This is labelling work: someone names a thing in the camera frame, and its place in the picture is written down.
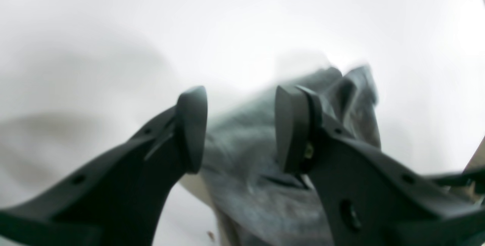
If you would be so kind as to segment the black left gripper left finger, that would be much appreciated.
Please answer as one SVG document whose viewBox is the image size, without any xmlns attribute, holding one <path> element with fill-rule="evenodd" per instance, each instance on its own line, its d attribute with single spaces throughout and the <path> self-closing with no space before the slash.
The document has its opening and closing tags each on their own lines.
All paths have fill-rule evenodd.
<svg viewBox="0 0 485 246">
<path fill-rule="evenodd" d="M 1 236 L 24 246 L 150 246 L 165 201 L 202 164 L 206 89 L 183 92 L 128 141 L 42 194 L 1 210 Z"/>
</svg>

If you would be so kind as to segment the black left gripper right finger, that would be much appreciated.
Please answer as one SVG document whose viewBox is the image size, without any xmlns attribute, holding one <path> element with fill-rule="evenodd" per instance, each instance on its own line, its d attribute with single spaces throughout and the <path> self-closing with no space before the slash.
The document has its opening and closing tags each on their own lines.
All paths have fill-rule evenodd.
<svg viewBox="0 0 485 246">
<path fill-rule="evenodd" d="M 336 246 L 484 245 L 483 205 L 354 139 L 315 92 L 277 87 L 274 119 L 280 168 L 308 176 Z"/>
</svg>

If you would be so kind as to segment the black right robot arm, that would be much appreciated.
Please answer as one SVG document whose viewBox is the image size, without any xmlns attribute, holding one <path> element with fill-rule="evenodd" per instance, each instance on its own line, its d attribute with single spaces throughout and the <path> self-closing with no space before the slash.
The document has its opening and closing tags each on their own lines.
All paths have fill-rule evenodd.
<svg viewBox="0 0 485 246">
<path fill-rule="evenodd" d="M 485 168 L 475 167 L 464 170 L 460 173 L 444 173 L 436 175 L 425 175 L 424 179 L 433 182 L 438 186 L 467 187 L 474 185 L 473 192 L 477 195 L 485 193 Z"/>
</svg>

